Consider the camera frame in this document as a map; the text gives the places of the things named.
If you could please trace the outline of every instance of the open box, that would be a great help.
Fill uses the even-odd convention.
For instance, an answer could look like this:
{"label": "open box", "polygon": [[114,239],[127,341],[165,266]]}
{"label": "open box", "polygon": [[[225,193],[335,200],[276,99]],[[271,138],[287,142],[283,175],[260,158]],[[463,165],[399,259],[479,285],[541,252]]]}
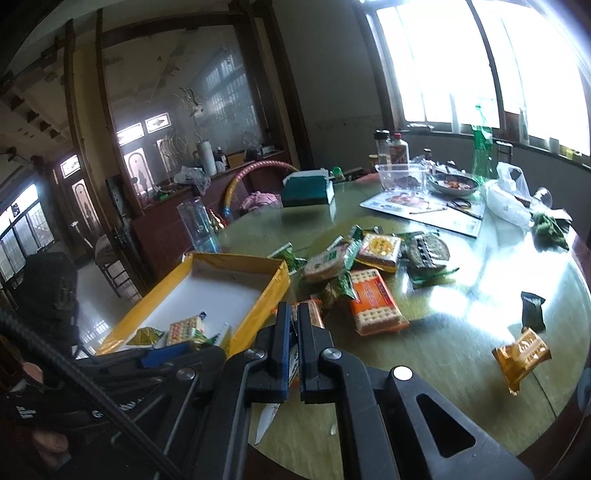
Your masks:
{"label": "open box", "polygon": [[228,323],[229,355],[248,348],[290,285],[283,260],[192,253],[156,285],[107,336],[98,355],[131,348],[140,327],[168,332],[171,323],[206,312],[207,337]]}

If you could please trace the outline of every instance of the round table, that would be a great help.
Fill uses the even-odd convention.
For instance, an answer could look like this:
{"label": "round table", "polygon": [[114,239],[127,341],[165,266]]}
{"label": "round table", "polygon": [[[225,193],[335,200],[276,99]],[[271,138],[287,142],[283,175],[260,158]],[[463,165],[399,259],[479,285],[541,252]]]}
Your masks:
{"label": "round table", "polygon": [[[385,233],[436,230],[359,206],[380,191],[379,182],[371,180],[337,184],[330,206],[258,209],[222,231],[219,242],[227,251],[262,257],[291,242],[298,256],[310,257],[338,235],[346,235],[354,224],[379,225]],[[543,455],[550,465],[553,455],[560,457],[561,452],[541,451],[546,447],[540,437],[573,396],[587,366],[591,342],[591,297],[577,255],[537,252],[530,233],[524,234],[490,211],[476,239],[440,232],[459,266],[453,282],[413,290],[404,269],[384,275],[400,310],[411,321],[408,329],[361,337],[350,314],[342,310],[325,316],[326,327],[336,347],[371,367],[410,367],[504,448],[515,455],[523,452],[526,464],[537,463],[536,458]],[[571,245],[578,241],[573,230],[567,240]],[[297,280],[292,277],[286,300],[303,299]],[[522,291],[546,299],[547,331],[541,336],[552,360],[536,367],[514,397],[491,350],[519,336]],[[251,444],[262,407],[253,406]],[[335,423],[333,405],[304,405],[299,392],[292,389],[256,448],[303,477],[341,479],[338,433],[331,434]],[[539,449],[528,462],[528,448],[538,439]]]}

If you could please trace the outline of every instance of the white thermos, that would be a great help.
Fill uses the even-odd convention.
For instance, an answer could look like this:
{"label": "white thermos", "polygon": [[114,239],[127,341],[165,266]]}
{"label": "white thermos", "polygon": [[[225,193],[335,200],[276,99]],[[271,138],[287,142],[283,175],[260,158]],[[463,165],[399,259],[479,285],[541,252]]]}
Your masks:
{"label": "white thermos", "polygon": [[197,144],[197,153],[201,159],[201,165],[205,169],[207,175],[214,176],[217,173],[216,160],[213,158],[212,146],[208,141]]}

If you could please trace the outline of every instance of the glass door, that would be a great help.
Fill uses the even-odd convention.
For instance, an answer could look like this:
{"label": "glass door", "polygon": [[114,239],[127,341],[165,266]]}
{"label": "glass door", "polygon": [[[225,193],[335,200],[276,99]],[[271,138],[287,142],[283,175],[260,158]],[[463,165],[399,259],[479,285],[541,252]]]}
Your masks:
{"label": "glass door", "polygon": [[92,245],[96,245],[97,240],[105,233],[88,193],[78,156],[73,155],[64,160],[60,164],[60,172],[61,184],[66,192],[67,202],[74,220],[78,222],[78,227],[84,237]]}

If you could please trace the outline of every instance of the plastic container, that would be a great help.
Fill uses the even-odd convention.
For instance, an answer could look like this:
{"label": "plastic container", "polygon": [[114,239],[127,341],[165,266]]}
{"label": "plastic container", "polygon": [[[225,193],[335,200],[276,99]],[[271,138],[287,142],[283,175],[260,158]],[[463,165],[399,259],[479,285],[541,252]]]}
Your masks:
{"label": "plastic container", "polygon": [[376,165],[384,190],[422,193],[426,190],[427,169],[419,164]]}
{"label": "plastic container", "polygon": [[402,134],[397,132],[390,142],[390,160],[395,164],[408,164],[409,159],[408,144],[402,139]]}
{"label": "plastic container", "polygon": [[200,199],[187,200],[177,206],[191,243],[196,252],[220,253],[217,237],[209,223],[207,211]]}

